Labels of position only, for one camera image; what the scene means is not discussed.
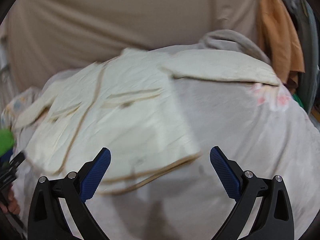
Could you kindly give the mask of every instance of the green object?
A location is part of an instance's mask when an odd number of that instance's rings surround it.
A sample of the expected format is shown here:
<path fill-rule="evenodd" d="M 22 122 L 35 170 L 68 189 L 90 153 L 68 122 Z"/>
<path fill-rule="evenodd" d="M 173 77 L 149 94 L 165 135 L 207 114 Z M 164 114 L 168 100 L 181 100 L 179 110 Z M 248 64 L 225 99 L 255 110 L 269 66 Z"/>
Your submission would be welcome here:
<path fill-rule="evenodd" d="M 10 130 L 0 129 L 0 157 L 14 145 L 13 134 Z"/>
<path fill-rule="evenodd" d="M 292 97 L 293 97 L 294 101 L 298 102 L 299 106 L 301 106 L 304 109 L 304 106 L 303 106 L 300 98 L 298 97 L 298 95 L 297 94 L 293 94 Z"/>

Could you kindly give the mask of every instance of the human hand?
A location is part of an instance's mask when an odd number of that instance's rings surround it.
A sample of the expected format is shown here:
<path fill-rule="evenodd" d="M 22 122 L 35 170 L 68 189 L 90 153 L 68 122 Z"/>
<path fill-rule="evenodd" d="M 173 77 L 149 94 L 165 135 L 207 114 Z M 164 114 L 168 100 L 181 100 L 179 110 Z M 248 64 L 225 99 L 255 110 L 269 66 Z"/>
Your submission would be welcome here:
<path fill-rule="evenodd" d="M 20 207 L 18 205 L 17 200 L 14 197 L 14 192 L 11 189 L 11 186 L 8 192 L 8 200 L 9 200 L 8 207 L 6 207 L 3 203 L 0 202 L 0 208 L 2 209 L 3 213 L 6 214 L 9 210 L 12 214 L 19 215 Z"/>

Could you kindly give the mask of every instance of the silver bolt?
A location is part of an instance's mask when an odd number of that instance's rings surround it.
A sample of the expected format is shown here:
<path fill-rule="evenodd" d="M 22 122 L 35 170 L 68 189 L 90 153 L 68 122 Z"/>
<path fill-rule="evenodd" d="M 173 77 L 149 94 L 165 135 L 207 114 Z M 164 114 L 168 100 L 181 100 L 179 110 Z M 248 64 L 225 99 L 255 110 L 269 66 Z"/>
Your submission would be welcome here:
<path fill-rule="evenodd" d="M 282 181 L 282 177 L 280 175 L 276 175 L 276 181 L 281 182 Z"/>
<path fill-rule="evenodd" d="M 253 177 L 253 173 L 251 171 L 246 171 L 244 174 L 245 174 L 245 176 L 247 178 L 252 178 Z"/>
<path fill-rule="evenodd" d="M 68 178 L 69 178 L 69 179 L 74 179 L 76 176 L 77 176 L 77 173 L 74 172 L 74 171 L 69 172 L 69 174 L 68 174 Z"/>
<path fill-rule="evenodd" d="M 47 179 L 47 178 L 46 178 L 45 176 L 42 176 L 42 177 L 39 179 L 39 182 L 40 182 L 40 183 L 44 183 L 46 179 Z"/>

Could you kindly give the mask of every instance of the blue gripper pad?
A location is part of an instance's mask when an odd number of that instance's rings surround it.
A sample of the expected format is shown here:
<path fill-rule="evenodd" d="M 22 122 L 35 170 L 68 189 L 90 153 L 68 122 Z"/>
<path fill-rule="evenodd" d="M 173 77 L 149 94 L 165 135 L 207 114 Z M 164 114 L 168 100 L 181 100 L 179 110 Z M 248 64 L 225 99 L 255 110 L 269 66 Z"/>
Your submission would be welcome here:
<path fill-rule="evenodd" d="M 210 151 L 210 161 L 227 192 L 228 197 L 238 202 L 241 197 L 240 182 L 231 170 L 227 161 L 220 155 L 215 147 Z"/>
<path fill-rule="evenodd" d="M 103 175 L 106 173 L 110 162 L 111 153 L 108 149 L 105 149 L 81 182 L 81 191 L 79 196 L 83 203 L 93 197 L 93 194 L 96 192 L 96 189 L 102 180 Z"/>

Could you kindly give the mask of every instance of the orange garment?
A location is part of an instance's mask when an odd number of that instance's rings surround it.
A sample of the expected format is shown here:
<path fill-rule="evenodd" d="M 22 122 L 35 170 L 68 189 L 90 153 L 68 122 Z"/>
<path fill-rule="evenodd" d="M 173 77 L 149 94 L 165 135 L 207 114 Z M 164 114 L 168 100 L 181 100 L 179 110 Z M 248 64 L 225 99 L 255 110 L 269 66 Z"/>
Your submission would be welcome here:
<path fill-rule="evenodd" d="M 298 34 L 282 0 L 260 0 L 258 45 L 270 57 L 278 78 L 294 92 L 304 61 Z"/>

